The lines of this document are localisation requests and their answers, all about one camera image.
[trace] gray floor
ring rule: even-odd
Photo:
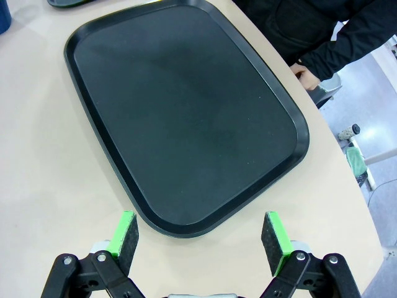
[[[339,75],[342,89],[320,110],[334,135],[357,123],[362,132],[356,139],[366,157],[397,147],[397,94],[373,57],[367,55],[348,65]],[[367,203],[370,200],[368,208],[385,248],[385,260],[363,297],[395,298],[397,181],[387,181],[397,179],[397,156],[370,169],[378,189],[370,192],[364,185],[362,191]]]

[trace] table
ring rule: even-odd
[[[57,255],[85,257],[93,243],[112,237],[121,212],[132,208],[83,111],[63,47],[83,23],[143,2],[103,0],[60,10],[44,0],[9,1],[13,23],[0,35],[2,297],[38,297]],[[292,95],[306,117],[310,148],[296,168],[202,237],[167,237],[138,219],[140,241],[130,277],[147,297],[222,292],[259,297],[271,280],[262,222],[267,210],[276,210],[290,238],[307,242],[318,258],[343,254],[363,291],[381,265],[381,246],[335,138],[248,18],[230,0],[210,2]],[[309,294],[298,291],[294,297]]]

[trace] black tray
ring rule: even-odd
[[[307,152],[308,127],[291,97],[203,0],[88,22],[65,58],[135,208],[167,235],[209,232]]]

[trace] black jacket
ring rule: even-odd
[[[397,0],[233,0],[284,60],[321,81],[397,33]],[[337,21],[349,22],[330,41]]]

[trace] bolt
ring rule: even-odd
[[[65,259],[63,259],[63,263],[65,265],[69,265],[70,263],[72,263],[72,258],[70,256],[67,256]]]
[[[336,264],[336,263],[337,263],[337,258],[336,258],[335,256],[330,256],[330,257],[329,257],[329,262],[330,262],[331,264]]]
[[[103,261],[106,260],[106,256],[105,256],[103,253],[101,253],[101,254],[97,257],[97,260],[100,261],[100,262],[103,262]]]
[[[298,259],[298,261],[303,261],[304,259],[306,259],[305,254],[304,253],[298,253],[297,254],[297,259]]]

